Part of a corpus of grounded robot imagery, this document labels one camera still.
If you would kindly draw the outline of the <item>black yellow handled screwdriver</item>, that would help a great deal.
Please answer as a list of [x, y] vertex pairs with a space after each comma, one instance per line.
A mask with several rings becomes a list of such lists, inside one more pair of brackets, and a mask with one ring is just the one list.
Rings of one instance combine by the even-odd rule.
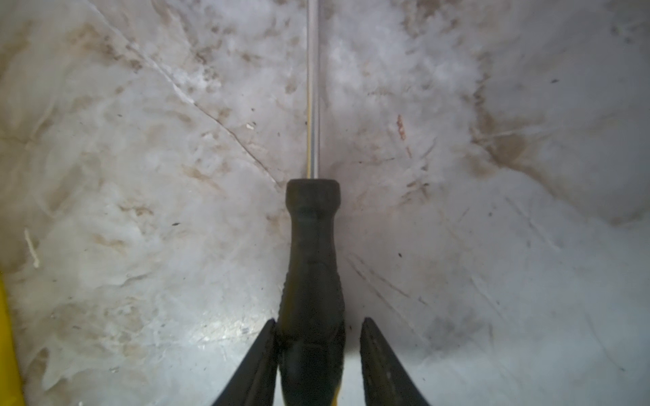
[[289, 269], [279, 308], [279, 371], [288, 405], [335, 405], [345, 359], [345, 301], [334, 218], [340, 185], [320, 169], [320, 3], [307, 4], [306, 176], [287, 184]]

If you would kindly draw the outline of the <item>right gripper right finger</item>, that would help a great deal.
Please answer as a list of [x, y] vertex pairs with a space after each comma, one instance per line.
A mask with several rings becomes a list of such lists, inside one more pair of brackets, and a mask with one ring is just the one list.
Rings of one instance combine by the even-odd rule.
[[366, 317], [360, 336], [367, 406], [429, 406], [375, 321]]

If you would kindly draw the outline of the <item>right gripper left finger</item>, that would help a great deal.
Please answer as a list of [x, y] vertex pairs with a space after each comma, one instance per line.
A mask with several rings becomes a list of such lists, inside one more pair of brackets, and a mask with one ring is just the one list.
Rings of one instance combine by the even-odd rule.
[[279, 359], [277, 323], [269, 319], [213, 406], [274, 404]]

